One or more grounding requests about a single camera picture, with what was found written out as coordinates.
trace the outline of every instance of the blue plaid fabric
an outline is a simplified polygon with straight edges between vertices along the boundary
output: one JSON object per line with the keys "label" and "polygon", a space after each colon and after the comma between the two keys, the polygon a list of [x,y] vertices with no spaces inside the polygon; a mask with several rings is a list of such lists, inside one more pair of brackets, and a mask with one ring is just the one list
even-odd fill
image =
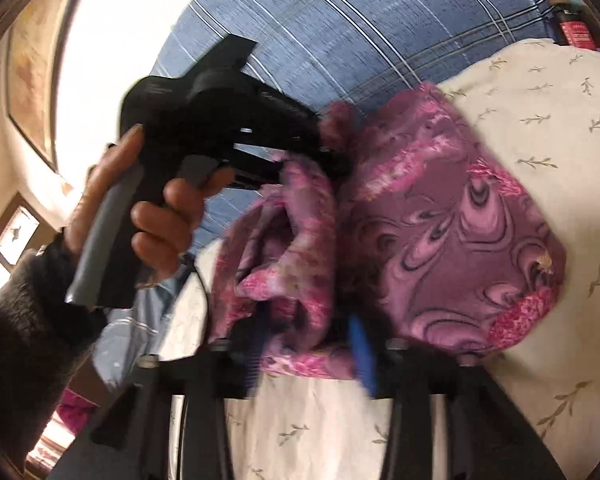
{"label": "blue plaid fabric", "polygon": [[[423,80],[440,82],[525,38],[552,37],[546,0],[192,0],[153,74],[180,76],[219,38],[258,42],[245,72],[315,110],[362,114]],[[252,192],[211,199],[196,247],[245,211]]]}

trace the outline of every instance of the folded cloth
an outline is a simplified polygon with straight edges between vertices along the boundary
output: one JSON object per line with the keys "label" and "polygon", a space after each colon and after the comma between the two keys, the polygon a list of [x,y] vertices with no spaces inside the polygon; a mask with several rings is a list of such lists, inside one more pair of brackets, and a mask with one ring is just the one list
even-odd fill
{"label": "folded cloth", "polygon": [[327,378],[354,377],[332,327],[350,313],[465,362],[519,342],[555,305],[566,264],[531,197],[430,83],[361,128],[352,117],[337,103],[322,124],[352,160],[346,180],[292,156],[228,231],[212,337],[269,301],[263,369]]}

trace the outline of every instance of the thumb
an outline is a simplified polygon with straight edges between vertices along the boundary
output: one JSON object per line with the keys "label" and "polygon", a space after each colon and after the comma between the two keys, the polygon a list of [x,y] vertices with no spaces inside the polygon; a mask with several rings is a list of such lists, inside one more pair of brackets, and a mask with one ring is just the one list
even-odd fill
{"label": "thumb", "polygon": [[93,219],[100,208],[107,191],[138,160],[144,145],[144,131],[141,124],[133,126],[117,146],[113,146],[102,157],[91,172],[80,202],[71,214],[64,231],[64,244],[74,259],[80,257]]}

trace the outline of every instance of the red label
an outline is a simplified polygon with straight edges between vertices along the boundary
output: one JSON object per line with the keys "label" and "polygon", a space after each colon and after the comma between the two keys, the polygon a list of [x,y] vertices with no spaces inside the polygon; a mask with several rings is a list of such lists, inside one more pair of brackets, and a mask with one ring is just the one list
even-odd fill
{"label": "red label", "polygon": [[560,26],[571,46],[588,48],[589,50],[596,49],[596,44],[593,43],[589,29],[583,22],[561,22]]}

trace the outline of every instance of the dark bottle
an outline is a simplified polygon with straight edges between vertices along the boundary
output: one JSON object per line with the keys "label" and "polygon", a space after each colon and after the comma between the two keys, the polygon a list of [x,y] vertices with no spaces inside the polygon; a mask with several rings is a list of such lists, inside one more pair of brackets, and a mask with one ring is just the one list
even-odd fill
{"label": "dark bottle", "polygon": [[566,42],[571,46],[595,50],[596,44],[582,12],[568,0],[549,0],[549,3],[554,6],[554,19]]}

